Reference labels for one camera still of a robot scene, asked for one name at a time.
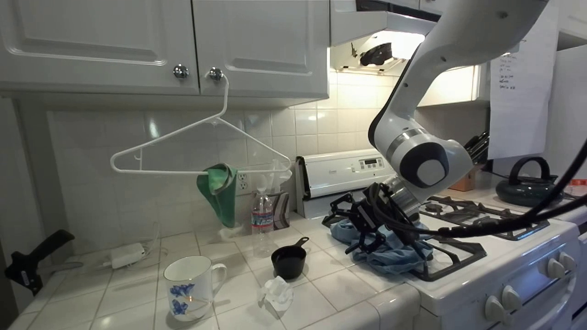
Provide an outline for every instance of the electrical outlet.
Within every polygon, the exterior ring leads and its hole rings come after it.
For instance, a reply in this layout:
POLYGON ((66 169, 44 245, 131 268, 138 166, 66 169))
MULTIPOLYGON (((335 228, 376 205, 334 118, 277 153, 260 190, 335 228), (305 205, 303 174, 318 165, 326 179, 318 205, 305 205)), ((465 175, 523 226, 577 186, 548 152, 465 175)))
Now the electrical outlet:
POLYGON ((251 183, 246 173, 237 173, 237 196, 251 193, 251 183))

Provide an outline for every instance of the blue cloth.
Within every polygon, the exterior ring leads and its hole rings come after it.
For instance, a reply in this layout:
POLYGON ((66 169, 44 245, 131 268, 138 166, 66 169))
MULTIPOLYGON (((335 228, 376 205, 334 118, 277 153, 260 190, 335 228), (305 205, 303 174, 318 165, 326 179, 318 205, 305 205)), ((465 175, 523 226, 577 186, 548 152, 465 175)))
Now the blue cloth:
MULTIPOLYGON (((418 228, 428 229, 424 224, 417 225, 418 228)), ((376 271, 384 274, 401 274, 410 271, 424 261, 416 254, 414 248, 405 246, 397 235, 387 230, 385 227, 379 228, 379 232, 385 235, 386 242, 382 244, 377 250, 370 254, 366 254, 361 250, 353 252, 353 260, 366 261, 376 271)), ((346 245, 352 245, 359 242, 360 233, 350 220, 345 219, 330 227, 332 237, 346 245)), ((375 240, 375 234, 368 234, 365 238, 365 244, 370 244, 375 240)), ((428 257, 432 253, 432 249, 424 245, 422 242, 416 242, 416 245, 422 250, 422 253, 428 257)))

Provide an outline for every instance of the black measuring cup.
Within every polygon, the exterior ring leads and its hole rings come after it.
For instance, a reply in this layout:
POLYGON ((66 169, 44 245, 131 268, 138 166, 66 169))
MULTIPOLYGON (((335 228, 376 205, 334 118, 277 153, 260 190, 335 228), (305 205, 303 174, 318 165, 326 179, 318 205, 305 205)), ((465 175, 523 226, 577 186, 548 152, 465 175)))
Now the black measuring cup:
POLYGON ((308 237, 302 237, 296 244, 280 247, 271 254, 276 276, 281 276, 284 280, 300 276, 306 262, 306 250, 302 245, 309 240, 308 237))

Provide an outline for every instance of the white power adapter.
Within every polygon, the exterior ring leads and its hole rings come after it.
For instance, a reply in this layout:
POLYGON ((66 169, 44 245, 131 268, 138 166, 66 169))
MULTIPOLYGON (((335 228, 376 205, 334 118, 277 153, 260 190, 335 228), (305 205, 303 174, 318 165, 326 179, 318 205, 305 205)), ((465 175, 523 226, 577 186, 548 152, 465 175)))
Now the white power adapter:
POLYGON ((134 264, 145 256, 145 249, 140 243, 134 243, 110 250, 112 268, 134 264))

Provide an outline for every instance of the white mug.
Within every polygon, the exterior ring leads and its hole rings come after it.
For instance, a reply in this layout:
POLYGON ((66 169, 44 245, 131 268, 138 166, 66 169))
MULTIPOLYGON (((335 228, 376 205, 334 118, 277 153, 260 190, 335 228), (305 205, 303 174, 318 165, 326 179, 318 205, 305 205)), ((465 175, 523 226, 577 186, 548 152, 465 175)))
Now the white mug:
POLYGON ((212 307, 214 297, 226 280, 227 268, 223 264, 212 265, 206 257, 185 257, 167 266, 163 276, 167 282, 171 314, 179 321, 193 321, 212 307), (222 271, 215 288, 212 287, 214 270, 222 271))

